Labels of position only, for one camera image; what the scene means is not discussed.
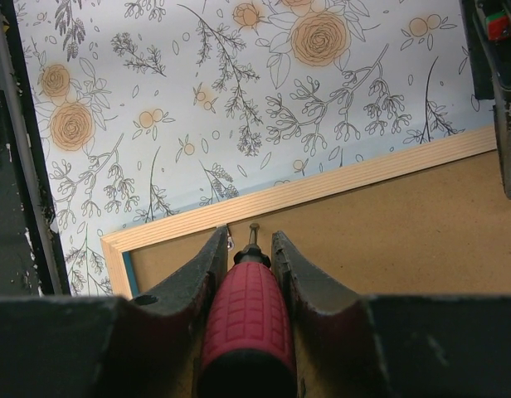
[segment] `wooden strip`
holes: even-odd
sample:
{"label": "wooden strip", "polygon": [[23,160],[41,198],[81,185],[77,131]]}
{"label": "wooden strip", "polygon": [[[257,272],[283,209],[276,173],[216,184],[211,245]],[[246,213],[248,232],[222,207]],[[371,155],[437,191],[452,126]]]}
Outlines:
{"label": "wooden strip", "polygon": [[101,237],[101,243],[114,293],[132,297],[122,255],[126,251],[282,210],[494,149],[494,127],[489,126],[105,235]]}

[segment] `wooden frame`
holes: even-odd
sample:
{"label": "wooden frame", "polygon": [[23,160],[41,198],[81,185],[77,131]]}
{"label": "wooden frame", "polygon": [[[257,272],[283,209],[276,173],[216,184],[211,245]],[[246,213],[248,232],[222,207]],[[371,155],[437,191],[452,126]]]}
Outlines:
{"label": "wooden frame", "polygon": [[323,172],[101,237],[114,294],[135,296],[129,252],[496,149],[493,126]]}

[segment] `floral wallpaper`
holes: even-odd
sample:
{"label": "floral wallpaper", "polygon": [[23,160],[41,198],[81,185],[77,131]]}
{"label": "floral wallpaper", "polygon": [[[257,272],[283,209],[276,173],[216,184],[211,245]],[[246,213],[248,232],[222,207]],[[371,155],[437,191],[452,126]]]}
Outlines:
{"label": "floral wallpaper", "polygon": [[492,123],[458,2],[9,1],[73,294],[103,234]]}

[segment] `brown surface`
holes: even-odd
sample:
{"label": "brown surface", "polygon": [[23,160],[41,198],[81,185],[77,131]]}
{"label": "brown surface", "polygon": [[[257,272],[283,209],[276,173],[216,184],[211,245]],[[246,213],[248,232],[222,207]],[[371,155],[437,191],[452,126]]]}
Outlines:
{"label": "brown surface", "polygon": [[[359,293],[511,292],[511,201],[495,152],[237,222],[231,256],[253,221],[266,253],[271,233],[283,230]],[[140,290],[190,260],[211,233],[134,250]]]}

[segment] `screwdriver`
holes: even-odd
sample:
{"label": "screwdriver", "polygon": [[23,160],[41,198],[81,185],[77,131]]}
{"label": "screwdriver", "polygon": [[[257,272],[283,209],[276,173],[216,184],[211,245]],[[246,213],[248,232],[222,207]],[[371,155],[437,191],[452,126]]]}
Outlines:
{"label": "screwdriver", "polygon": [[248,245],[213,299],[202,343],[198,398],[295,398],[296,361],[289,314],[250,225]]}

